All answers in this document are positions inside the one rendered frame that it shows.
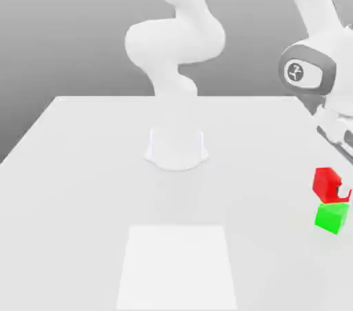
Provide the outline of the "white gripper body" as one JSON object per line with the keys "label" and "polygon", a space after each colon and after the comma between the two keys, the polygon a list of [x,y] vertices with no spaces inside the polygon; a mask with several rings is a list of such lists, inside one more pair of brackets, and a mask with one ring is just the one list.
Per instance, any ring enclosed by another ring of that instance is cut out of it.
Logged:
{"label": "white gripper body", "polygon": [[319,106],[314,114],[317,131],[353,165],[353,117]]}

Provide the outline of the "small red cube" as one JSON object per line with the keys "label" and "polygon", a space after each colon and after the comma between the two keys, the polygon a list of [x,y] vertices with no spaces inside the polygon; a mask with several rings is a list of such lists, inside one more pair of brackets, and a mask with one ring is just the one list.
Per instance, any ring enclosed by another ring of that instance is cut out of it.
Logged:
{"label": "small red cube", "polygon": [[323,203],[348,203],[352,193],[348,188],[345,197],[339,196],[344,190],[342,178],[329,167],[315,169],[312,189]]}

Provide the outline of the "small green cube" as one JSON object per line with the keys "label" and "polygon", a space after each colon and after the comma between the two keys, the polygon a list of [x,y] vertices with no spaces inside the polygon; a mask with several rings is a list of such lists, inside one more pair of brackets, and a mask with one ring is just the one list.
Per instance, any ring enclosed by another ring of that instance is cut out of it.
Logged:
{"label": "small green cube", "polygon": [[345,225],[349,208],[348,203],[321,203],[314,224],[332,234],[338,234]]}

